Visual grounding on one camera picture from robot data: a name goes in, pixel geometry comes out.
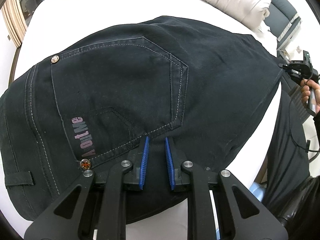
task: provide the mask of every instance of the pant leg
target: pant leg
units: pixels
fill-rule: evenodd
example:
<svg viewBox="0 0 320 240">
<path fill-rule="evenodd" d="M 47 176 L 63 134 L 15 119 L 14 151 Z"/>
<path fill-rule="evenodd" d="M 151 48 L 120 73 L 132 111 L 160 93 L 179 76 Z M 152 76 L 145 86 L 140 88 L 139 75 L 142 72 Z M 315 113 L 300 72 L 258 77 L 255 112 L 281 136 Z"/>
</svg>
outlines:
<svg viewBox="0 0 320 240">
<path fill-rule="evenodd" d="M 267 152 L 268 183 L 262 203 L 269 210 L 310 175 L 308 154 L 290 136 L 289 103 L 289 95 L 282 90 L 276 125 Z M 293 103 L 290 104 L 290 122 L 294 140 L 305 147 L 302 122 Z"/>
</svg>

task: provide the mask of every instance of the back pocket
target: back pocket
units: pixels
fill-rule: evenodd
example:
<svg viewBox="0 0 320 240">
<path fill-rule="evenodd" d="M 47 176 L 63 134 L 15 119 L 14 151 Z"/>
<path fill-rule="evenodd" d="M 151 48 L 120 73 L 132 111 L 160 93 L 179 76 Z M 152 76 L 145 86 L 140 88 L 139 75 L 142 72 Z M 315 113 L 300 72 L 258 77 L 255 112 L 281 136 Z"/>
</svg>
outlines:
<svg viewBox="0 0 320 240">
<path fill-rule="evenodd" d="M 139 138 L 182 124 L 188 68 L 144 37 L 81 47 L 52 64 L 61 121 L 76 158 L 93 166 Z"/>
</svg>

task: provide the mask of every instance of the beige striped curtain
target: beige striped curtain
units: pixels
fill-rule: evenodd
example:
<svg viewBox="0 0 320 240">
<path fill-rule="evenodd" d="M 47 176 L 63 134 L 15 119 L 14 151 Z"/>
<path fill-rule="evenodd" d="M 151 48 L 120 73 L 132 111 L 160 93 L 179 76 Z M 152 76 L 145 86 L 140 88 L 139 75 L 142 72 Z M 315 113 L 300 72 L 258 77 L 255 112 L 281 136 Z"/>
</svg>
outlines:
<svg viewBox="0 0 320 240">
<path fill-rule="evenodd" d="M 1 11 L 4 22 L 9 31 L 9 35 L 18 48 L 22 44 L 27 29 L 27 24 L 20 6 L 20 1 L 6 0 L 1 8 Z"/>
</svg>

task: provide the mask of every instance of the gray headboard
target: gray headboard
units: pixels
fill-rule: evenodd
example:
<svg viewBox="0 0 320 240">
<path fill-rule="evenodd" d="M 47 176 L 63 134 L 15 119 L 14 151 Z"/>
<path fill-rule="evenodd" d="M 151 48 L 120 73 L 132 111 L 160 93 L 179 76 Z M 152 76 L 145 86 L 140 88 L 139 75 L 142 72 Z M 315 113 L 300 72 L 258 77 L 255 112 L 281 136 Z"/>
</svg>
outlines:
<svg viewBox="0 0 320 240">
<path fill-rule="evenodd" d="M 277 37 L 277 49 L 281 49 L 300 27 L 301 18 L 288 0 L 272 0 L 269 11 L 264 22 Z"/>
</svg>

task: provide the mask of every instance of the ridged blue pad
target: ridged blue pad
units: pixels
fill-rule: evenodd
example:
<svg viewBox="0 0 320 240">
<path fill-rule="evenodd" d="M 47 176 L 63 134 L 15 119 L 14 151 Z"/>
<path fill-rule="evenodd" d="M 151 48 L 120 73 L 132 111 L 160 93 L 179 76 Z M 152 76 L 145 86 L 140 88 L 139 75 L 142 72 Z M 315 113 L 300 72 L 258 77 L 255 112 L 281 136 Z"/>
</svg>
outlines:
<svg viewBox="0 0 320 240">
<path fill-rule="evenodd" d="M 144 149 L 143 149 L 141 166 L 140 166 L 139 188 L 141 190 L 146 180 L 148 156 L 149 156 L 149 137 L 147 136 L 146 141 L 144 143 Z"/>
<path fill-rule="evenodd" d="M 171 156 L 168 138 L 165 139 L 165 156 L 167 158 L 168 175 L 169 175 L 171 190 L 174 190 L 174 187 L 175 187 L 174 168 L 173 168 L 173 162 L 172 162 L 172 156 Z"/>
</svg>

